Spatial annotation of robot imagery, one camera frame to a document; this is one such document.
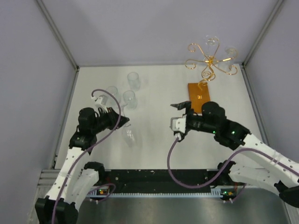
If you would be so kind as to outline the wine glass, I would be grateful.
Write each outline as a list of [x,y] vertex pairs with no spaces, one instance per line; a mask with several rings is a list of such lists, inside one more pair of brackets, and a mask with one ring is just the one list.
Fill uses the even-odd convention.
[[122,137],[129,147],[135,147],[137,145],[137,131],[132,124],[126,124],[122,128]]
[[128,109],[134,110],[137,107],[137,99],[134,91],[125,91],[123,99]]
[[219,38],[213,35],[205,36],[205,44],[208,51],[216,50],[219,45]]
[[141,87],[139,74],[137,72],[130,72],[127,75],[128,84],[132,91],[138,91]]
[[234,65],[236,58],[238,57],[238,50],[235,47],[228,46],[225,48],[225,64],[227,68],[231,68]]
[[[118,103],[121,101],[121,96],[120,96],[120,94],[118,92],[117,87],[115,87],[115,86],[109,86],[106,89],[106,91],[109,92],[111,95],[113,95],[114,98],[117,100]],[[111,96],[108,96],[108,101],[109,101],[109,104],[111,106],[116,104],[115,100]]]

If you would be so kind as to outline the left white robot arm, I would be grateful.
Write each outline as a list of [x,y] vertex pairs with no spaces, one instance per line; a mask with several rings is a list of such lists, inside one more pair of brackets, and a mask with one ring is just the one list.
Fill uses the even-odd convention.
[[129,118],[109,107],[96,112],[87,107],[79,111],[78,125],[70,139],[60,172],[45,197],[35,203],[41,224],[75,224],[79,209],[92,187],[105,182],[103,164],[91,160],[97,134],[123,127]]

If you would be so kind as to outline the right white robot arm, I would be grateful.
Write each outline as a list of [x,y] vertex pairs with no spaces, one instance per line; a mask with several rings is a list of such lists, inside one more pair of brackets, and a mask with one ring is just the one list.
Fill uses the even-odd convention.
[[[222,184],[244,183],[260,187],[279,196],[286,204],[299,206],[299,164],[259,140],[243,125],[227,119],[224,108],[209,101],[202,105],[202,113],[191,108],[190,101],[172,104],[185,110],[181,117],[171,118],[170,128],[175,136],[167,156],[169,175],[178,185],[188,189],[200,189],[217,178]],[[199,185],[187,185],[173,175],[170,168],[171,151],[189,131],[214,135],[214,140],[233,153],[218,169],[211,180]]]

